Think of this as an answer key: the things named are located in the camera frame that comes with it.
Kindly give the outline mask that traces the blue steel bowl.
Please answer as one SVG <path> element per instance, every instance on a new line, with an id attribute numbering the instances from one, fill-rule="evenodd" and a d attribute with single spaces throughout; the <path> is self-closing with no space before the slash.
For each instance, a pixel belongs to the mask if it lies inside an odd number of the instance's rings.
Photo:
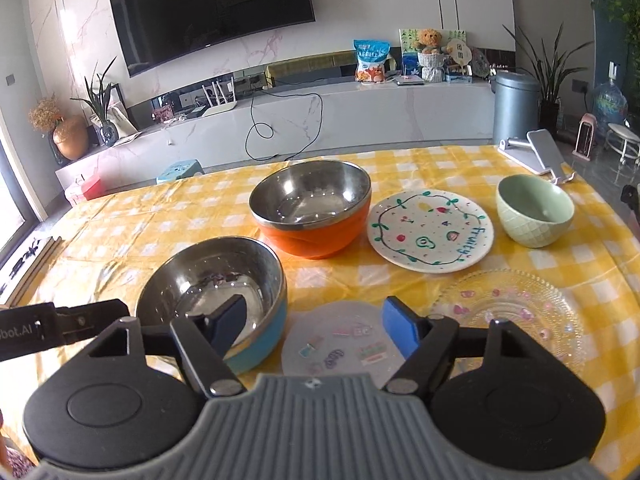
<path id="1" fill-rule="evenodd" d="M 144 325 L 212 314 L 234 295 L 245 299 L 242 332 L 224 356 L 236 374 L 265 361 L 283 334 L 288 282 L 277 254 L 254 238 L 222 236 L 177 252 L 150 277 L 136 315 Z"/>

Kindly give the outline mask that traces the orange steel bowl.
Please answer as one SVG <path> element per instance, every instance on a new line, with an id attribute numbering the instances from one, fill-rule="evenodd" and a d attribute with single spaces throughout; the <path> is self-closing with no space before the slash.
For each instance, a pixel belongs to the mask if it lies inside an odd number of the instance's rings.
<path id="1" fill-rule="evenodd" d="M 306 160 L 262 179 L 248 206 L 272 246 L 323 259 L 360 235 L 371 195 L 371 178 L 361 167 L 335 159 Z"/>

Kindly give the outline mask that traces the white fruity painted plate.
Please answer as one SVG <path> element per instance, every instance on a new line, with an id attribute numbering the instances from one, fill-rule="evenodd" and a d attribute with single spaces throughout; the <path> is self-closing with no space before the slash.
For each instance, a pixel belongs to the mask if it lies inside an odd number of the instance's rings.
<path id="1" fill-rule="evenodd" d="M 445 274 L 487 256 L 495 229 L 488 213 L 469 198 L 428 188 L 400 192 L 373 206 L 367 236 L 372 248 L 396 266 Z"/>

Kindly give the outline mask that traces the clear glass sticker plate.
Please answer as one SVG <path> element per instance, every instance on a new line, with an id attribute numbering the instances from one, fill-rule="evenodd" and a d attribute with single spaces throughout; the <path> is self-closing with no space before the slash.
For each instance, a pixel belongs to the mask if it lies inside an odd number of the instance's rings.
<path id="1" fill-rule="evenodd" d="M 559 289 L 533 274 L 510 269 L 471 273 L 447 287 L 431 312 L 463 327 L 511 321 L 576 375 L 584 369 L 582 321 Z"/>

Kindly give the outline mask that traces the green ceramic bowl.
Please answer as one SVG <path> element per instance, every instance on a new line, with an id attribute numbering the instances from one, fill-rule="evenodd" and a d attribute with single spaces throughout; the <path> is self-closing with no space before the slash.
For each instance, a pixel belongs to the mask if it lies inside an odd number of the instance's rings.
<path id="1" fill-rule="evenodd" d="M 496 188 L 497 212 L 506 234 L 528 248 L 556 242 L 570 227 L 575 205 L 562 188 L 532 174 L 503 178 Z"/>

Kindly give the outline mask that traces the light blue plastic stool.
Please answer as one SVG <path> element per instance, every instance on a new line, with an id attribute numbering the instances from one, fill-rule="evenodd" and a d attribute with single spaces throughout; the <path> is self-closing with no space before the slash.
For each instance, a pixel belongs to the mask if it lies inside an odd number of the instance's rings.
<path id="1" fill-rule="evenodd" d="M 164 184 L 203 174 L 203 167 L 197 159 L 187 159 L 171 164 L 156 177 L 155 181 L 157 184 Z"/>

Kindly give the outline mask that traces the brown round vase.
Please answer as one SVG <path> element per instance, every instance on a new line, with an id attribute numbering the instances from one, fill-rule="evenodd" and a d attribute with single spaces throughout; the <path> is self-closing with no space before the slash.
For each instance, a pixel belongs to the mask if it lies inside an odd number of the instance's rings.
<path id="1" fill-rule="evenodd" d="M 85 119 L 74 115 L 61 120 L 53 130 L 52 139 L 60 153 L 72 162 L 85 156 L 89 149 Z"/>

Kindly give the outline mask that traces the white phone stand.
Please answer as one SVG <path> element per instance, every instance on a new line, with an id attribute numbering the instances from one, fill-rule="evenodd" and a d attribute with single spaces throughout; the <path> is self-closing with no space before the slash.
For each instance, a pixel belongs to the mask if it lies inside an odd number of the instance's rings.
<path id="1" fill-rule="evenodd" d="M 564 170 L 564 158 L 546 129 L 529 131 L 524 139 L 501 140 L 498 152 L 535 176 L 548 174 L 555 185 L 570 182 L 576 176 Z"/>

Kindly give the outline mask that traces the pink small heater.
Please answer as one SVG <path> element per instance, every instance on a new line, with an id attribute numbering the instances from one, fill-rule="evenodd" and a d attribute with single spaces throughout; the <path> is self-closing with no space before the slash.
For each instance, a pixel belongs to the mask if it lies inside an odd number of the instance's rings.
<path id="1" fill-rule="evenodd" d="M 596 125 L 597 121 L 593 114 L 586 113 L 582 115 L 582 119 L 578 126 L 573 154 L 587 162 L 591 159 L 591 150 L 594 134 L 596 133 Z"/>

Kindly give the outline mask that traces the grey metal trash can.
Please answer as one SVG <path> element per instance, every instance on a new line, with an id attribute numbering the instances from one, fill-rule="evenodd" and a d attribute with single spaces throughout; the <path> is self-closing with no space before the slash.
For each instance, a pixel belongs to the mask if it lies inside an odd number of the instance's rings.
<path id="1" fill-rule="evenodd" d="M 495 144 L 509 138 L 526 139 L 529 131 L 538 129 L 540 84 L 526 74 L 498 72 L 492 77 L 491 91 L 495 95 Z"/>

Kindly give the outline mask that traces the blue snack bag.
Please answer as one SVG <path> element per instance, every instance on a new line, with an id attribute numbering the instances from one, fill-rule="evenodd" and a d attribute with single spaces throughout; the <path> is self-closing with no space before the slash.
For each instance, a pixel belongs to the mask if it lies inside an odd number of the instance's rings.
<path id="1" fill-rule="evenodd" d="M 377 84 L 385 80 L 385 61 L 390 55 L 390 43 L 382 40 L 356 39 L 354 41 L 357 68 L 356 81 Z"/>

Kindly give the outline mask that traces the blue water bottle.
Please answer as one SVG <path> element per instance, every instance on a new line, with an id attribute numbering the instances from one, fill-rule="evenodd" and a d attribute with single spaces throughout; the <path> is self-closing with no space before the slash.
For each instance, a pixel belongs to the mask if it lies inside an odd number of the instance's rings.
<path id="1" fill-rule="evenodd" d="M 592 114 L 596 118 L 596 136 L 604 139 L 609 124 L 623 125 L 628 110 L 628 101 L 616 84 L 618 65 L 608 64 L 608 78 L 593 91 Z"/>

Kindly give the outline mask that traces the brown teddy bear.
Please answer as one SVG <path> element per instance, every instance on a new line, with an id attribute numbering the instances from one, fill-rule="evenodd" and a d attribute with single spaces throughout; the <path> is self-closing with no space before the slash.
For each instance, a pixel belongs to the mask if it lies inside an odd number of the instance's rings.
<path id="1" fill-rule="evenodd" d="M 442 52 L 442 33 L 434 28 L 418 29 L 412 42 L 413 50 L 419 53 L 433 54 Z"/>

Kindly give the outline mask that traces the green picture book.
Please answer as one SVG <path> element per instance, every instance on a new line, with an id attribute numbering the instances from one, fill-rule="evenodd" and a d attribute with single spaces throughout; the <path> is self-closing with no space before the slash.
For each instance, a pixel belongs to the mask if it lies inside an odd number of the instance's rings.
<path id="1" fill-rule="evenodd" d="M 400 48 L 401 48 L 401 65 L 402 71 L 406 75 L 416 75 L 420 76 L 422 74 L 422 65 L 419 61 L 419 56 L 421 53 L 413 50 L 412 42 L 416 39 L 416 31 L 418 29 L 424 28 L 403 28 L 399 31 L 400 38 Z M 465 30 L 440 30 L 442 33 L 442 43 L 440 46 L 442 47 L 442 52 L 446 52 L 446 45 L 451 39 L 458 38 L 463 41 L 466 40 L 466 31 Z"/>

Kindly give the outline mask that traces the black wall television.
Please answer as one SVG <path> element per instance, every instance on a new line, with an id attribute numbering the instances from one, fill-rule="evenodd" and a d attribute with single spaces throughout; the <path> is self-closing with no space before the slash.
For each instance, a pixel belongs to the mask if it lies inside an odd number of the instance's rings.
<path id="1" fill-rule="evenodd" d="M 131 76 L 215 44 L 314 20 L 311 0 L 110 0 Z"/>

